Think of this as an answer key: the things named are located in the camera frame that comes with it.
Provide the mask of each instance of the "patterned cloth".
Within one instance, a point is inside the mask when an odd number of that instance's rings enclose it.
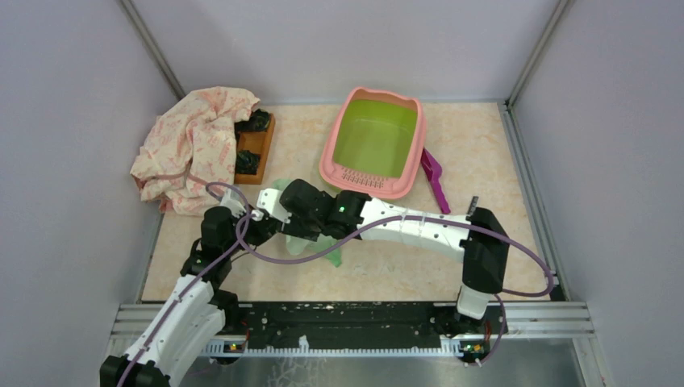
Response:
[[[235,178],[234,123],[249,119],[259,102],[250,91],[212,87],[190,92],[158,117],[131,168],[143,202],[161,200],[161,212],[203,215],[216,205],[208,181]]]

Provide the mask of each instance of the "white wall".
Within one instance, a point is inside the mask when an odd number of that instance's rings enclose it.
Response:
[[[158,217],[127,172],[173,104],[115,1],[0,2],[0,385],[96,385]]]
[[[517,106],[618,386],[682,385],[684,2],[578,0]]]
[[[187,91],[340,102],[358,85],[423,100],[507,98],[557,0],[143,0]]]

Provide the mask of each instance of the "marble patterned surface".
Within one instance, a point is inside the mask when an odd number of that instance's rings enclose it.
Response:
[[[262,186],[243,185],[255,200],[260,189],[282,177],[302,178],[327,188],[318,162],[340,106],[265,106],[277,123]],[[425,147],[442,164],[441,182],[452,214],[467,211],[473,195],[492,210],[508,235],[536,251],[518,178],[494,103],[426,103]],[[422,169],[400,206],[439,213]],[[190,245],[199,237],[202,218],[167,214],[150,264],[143,300],[166,299]],[[287,258],[285,237],[259,247],[268,256]],[[342,247],[342,265],[325,259],[296,265],[270,264],[253,256],[234,263],[221,289],[243,301],[431,301],[454,300],[461,265],[447,256],[384,241],[352,240]],[[505,287],[538,291],[544,276],[534,261],[512,248]],[[503,294],[507,300],[520,299]]]

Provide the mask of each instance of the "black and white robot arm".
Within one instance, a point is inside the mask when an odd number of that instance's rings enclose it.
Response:
[[[237,244],[236,225],[246,211],[252,221],[244,241],[255,246],[278,232],[315,240],[320,234],[343,239],[361,231],[358,239],[389,240],[442,252],[464,265],[457,311],[470,318],[481,319],[491,295],[503,288],[508,245],[463,228],[474,225],[505,235],[486,209],[474,208],[464,215],[430,214],[365,193],[342,191],[332,197],[303,180],[293,181],[282,191],[263,189],[254,209],[245,209],[230,192],[220,206],[205,213],[202,238],[195,241],[159,314],[124,356],[105,360],[100,368],[102,387],[178,386],[214,335],[240,329],[237,296],[219,287],[231,270],[231,256],[241,250],[231,250],[231,246]]]

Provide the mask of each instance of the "pink litter box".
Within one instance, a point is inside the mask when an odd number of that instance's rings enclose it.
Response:
[[[417,99],[357,87],[325,143],[321,177],[341,189],[401,198],[411,190],[420,166],[425,127]]]

